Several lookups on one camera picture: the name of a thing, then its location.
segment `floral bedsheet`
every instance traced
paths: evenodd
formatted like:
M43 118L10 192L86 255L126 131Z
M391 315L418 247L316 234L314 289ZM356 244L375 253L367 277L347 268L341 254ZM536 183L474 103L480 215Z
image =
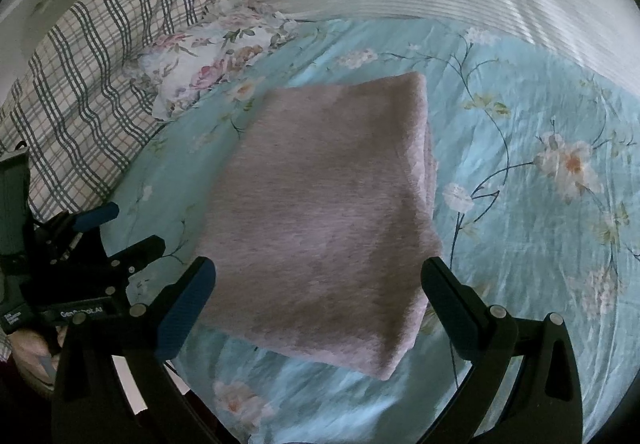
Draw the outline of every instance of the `floral bedsheet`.
M640 100L537 46L450 20L303 24L295 40L239 81L220 82L146 146L113 195L122 213L105 225L105 245L115 252L164 237L165 257L130 285L132 299L149 301L192 258L211 182L266 90L410 70L428 83L443 256L461 282L512 315L562 313L586 441L640 366ZM251 91L239 93L239 84ZM387 381L199 325L176 363L220 420L254 444L412 444L468 371L455 364L457 377L433 310Z

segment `screw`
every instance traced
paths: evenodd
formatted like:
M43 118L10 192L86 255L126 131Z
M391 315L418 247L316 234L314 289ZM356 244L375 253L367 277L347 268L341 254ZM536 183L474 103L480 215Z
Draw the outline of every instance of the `screw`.
M557 312L552 312L549 315L549 321L551 323L553 323L554 325L562 325L562 323L564 323L564 320L562 319L562 316L559 315Z
M71 318L71 321L74 323L74 325L82 325L85 320L86 314L84 312L76 312L73 318Z
M498 319L502 319L507 316L507 309L502 305L492 305L489 307L489 312L491 313L491 316Z
M136 303L129 309L129 314L134 318L139 318L146 312L146 305L143 303Z

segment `flower print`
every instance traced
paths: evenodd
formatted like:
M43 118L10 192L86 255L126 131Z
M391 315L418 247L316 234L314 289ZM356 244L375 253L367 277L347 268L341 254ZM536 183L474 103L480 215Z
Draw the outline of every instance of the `flower print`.
M500 37L487 30L479 28L468 28L465 33L465 40L470 44L479 46L492 46Z
M160 50L168 50L172 47L175 47L177 44L180 44L185 38L189 38L191 34L186 33L177 33L177 34L169 34L160 36L156 41L151 45L150 49L152 52L158 52Z
M559 134L547 132L541 137L545 150L533 162L547 177L552 177L558 193L569 203L585 190L600 193L602 185L590 165L591 145L584 141L564 142Z
M622 292L614 273L605 265L590 271L585 281L568 278L567 282L571 289L580 293L580 304L590 320L609 313L617 294Z
M152 186L145 186L142 190L142 198L140 199L142 202L146 202L150 199L153 194L154 189Z
M225 59L220 58L211 65L205 65L191 78L191 87L194 89L207 89L219 81L225 73Z
M234 381L213 384L215 405L219 410L230 412L249 432L255 432L264 418L275 415L276 411L263 398L258 397L246 384Z
M217 23L223 29L236 30L252 27L262 16L251 9L238 9L231 15L218 18Z
M228 101L249 101L254 95L255 88L257 87L258 83L260 83L263 79L264 77L255 80L245 80L239 83L226 93Z
M454 182L444 187L442 195L447 206L458 213L466 213L474 206L474 201L466 189Z
M231 54L226 68L232 72L239 71L247 64L247 62L249 62L249 60L261 54L263 50L262 46L242 47Z
M371 63L373 60L377 60L378 55L371 49L365 50L352 50L346 55L338 58L338 64L348 67L350 69L357 69L365 63Z

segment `plaid blanket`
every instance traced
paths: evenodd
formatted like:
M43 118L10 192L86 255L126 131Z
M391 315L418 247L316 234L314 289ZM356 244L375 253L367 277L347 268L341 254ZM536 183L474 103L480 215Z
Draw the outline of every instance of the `plaid blanket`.
M195 24L212 0L77 0L0 109L0 155L26 143L30 206L47 219L102 203L162 124L123 64Z

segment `folded towel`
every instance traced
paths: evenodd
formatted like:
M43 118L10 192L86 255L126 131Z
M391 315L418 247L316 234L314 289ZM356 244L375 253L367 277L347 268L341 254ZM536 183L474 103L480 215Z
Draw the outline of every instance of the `folded towel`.
M214 185L200 319L281 354L388 379L427 306L436 163L424 76L274 90Z

